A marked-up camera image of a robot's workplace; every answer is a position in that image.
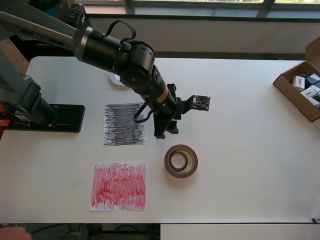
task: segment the red marker scribbles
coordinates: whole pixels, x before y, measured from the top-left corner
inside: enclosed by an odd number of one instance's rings
[[[91,211],[145,210],[144,163],[97,164],[93,178]]]

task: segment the black mounting plate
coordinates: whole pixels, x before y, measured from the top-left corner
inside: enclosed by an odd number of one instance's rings
[[[14,115],[8,115],[10,125],[5,130],[79,133],[84,119],[85,107],[83,105],[50,104],[57,111],[57,118],[48,125],[38,125],[32,122],[20,121]]]

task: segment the tape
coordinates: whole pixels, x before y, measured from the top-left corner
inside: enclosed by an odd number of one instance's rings
[[[174,158],[182,159],[183,164],[176,166]],[[185,179],[190,177],[197,170],[198,157],[195,151],[187,145],[175,145],[171,147],[165,154],[164,167],[166,171],[177,179]]]

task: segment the window frame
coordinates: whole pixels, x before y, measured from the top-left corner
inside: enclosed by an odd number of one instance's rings
[[[122,7],[151,7],[151,8],[196,8],[196,9],[248,9],[260,11],[317,11],[320,4],[305,3],[275,3],[275,0],[264,0],[262,3],[243,2],[192,2],[192,1],[165,1],[165,0],[75,0],[87,6],[122,6]]]

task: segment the cardboard box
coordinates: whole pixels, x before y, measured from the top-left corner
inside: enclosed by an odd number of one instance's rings
[[[16,46],[10,41],[9,38],[0,41],[0,50],[9,59],[10,63],[15,67],[15,69],[21,73],[25,74],[29,67],[29,62],[21,54],[21,52],[16,48]]]
[[[292,85],[294,77],[299,74],[320,76],[320,37],[305,48],[305,62],[282,73],[273,85],[310,121],[320,118],[320,110],[316,108]]]

